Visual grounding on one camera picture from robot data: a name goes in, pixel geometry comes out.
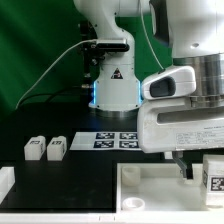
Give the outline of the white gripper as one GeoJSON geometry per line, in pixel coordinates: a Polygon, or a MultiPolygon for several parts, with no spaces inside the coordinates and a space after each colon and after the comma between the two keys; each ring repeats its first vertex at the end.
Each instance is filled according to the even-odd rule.
{"type": "Polygon", "coordinates": [[[192,164],[184,160],[182,151],[224,148],[224,106],[194,109],[186,98],[145,101],[137,133],[145,153],[173,151],[183,177],[192,180],[192,164]]]}

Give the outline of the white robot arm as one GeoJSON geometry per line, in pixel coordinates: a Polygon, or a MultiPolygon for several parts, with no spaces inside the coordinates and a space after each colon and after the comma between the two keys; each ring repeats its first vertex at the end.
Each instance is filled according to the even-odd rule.
{"type": "Polygon", "coordinates": [[[90,108],[137,116],[139,147],[171,153],[185,178],[189,150],[224,148],[224,0],[73,0],[96,32],[100,64],[90,108]],[[153,35],[172,64],[144,80],[134,74],[135,40],[118,17],[152,16],[153,35]]]}

